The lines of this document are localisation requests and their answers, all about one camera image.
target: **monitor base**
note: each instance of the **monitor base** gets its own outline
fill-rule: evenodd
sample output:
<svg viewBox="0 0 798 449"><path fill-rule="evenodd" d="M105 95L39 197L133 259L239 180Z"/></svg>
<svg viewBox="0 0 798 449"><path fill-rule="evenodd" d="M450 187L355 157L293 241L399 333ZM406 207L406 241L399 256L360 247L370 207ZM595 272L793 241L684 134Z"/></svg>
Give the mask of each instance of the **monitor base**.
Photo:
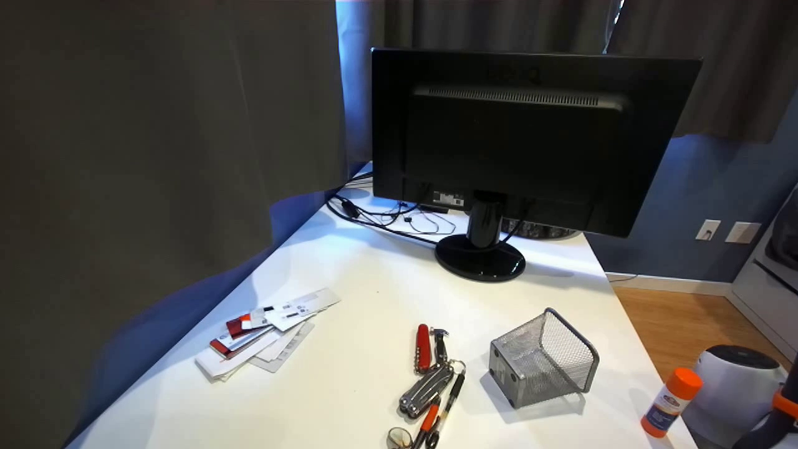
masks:
<svg viewBox="0 0 798 449"><path fill-rule="evenodd" d="M477 281L510 281L520 276L527 259L511 243L474 247L467 235L452 235L434 247L434 256L452 274Z"/></svg>

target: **monitor stand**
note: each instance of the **monitor stand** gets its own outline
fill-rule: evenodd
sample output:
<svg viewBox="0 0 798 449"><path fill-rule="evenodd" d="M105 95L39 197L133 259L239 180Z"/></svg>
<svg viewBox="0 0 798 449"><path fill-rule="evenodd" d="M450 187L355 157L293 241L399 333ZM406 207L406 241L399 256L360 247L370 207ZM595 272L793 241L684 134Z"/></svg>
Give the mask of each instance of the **monitor stand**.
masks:
<svg viewBox="0 0 798 449"><path fill-rule="evenodd" d="M510 281L520 276L527 259L520 248L500 241L502 207L477 202L469 208L469 235L452 235L434 247L440 263L477 281Z"/></svg>

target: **glue stick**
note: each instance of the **glue stick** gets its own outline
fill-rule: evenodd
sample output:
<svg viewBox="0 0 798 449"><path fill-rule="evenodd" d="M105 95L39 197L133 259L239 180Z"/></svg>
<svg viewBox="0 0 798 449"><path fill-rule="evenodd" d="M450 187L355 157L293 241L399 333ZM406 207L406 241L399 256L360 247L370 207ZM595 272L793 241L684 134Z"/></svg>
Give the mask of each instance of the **glue stick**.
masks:
<svg viewBox="0 0 798 449"><path fill-rule="evenodd" d="M701 392L701 377L694 368L676 368L666 387L653 399L649 414L641 418L647 434L661 438L668 425L678 418L678 414L692 403L692 399Z"/></svg>

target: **power cord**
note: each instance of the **power cord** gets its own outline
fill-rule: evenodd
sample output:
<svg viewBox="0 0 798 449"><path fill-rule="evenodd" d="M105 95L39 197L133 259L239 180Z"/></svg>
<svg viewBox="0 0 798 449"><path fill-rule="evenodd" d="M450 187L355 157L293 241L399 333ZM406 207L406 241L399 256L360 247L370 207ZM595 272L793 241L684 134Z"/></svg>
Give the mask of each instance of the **power cord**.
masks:
<svg viewBox="0 0 798 449"><path fill-rule="evenodd" d="M515 230L504 235L502 243L507 243L520 231L520 227L522 227L522 220L516 220Z"/></svg>
<svg viewBox="0 0 798 449"><path fill-rule="evenodd" d="M361 223L361 227L374 227L374 230L381 230L381 231L390 231L390 235L399 235L399 237L406 237L406 238L436 243L434 238L424 238L424 237L419 237L419 235L411 235L411 231L401 231L401 230L393 230L393 227L390 227L390 223L395 223L401 213L414 211L414 208L418 208L414 205L399 202L396 208L374 211L374 208L365 208L365 207L355 205L349 197L343 197L343 193L327 197L325 205L327 205L327 208L330 208L332 213L337 213L339 220L348 220L348 222L355 222L355 223Z"/></svg>
<svg viewBox="0 0 798 449"><path fill-rule="evenodd" d="M424 217L434 230L421 230L418 227L414 217L404 217L404 222L418 231L418 235L454 235L457 231L457 223L441 213L419 213Z"/></svg>

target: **wooden floor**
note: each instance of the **wooden floor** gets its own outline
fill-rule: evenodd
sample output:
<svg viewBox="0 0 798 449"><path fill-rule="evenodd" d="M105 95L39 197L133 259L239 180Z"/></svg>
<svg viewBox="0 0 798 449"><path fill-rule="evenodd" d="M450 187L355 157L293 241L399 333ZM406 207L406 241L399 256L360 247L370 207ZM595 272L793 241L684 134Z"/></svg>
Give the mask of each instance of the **wooden floor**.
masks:
<svg viewBox="0 0 798 449"><path fill-rule="evenodd" d="M726 297L615 286L663 378L713 344L752 346L790 367Z"/></svg>

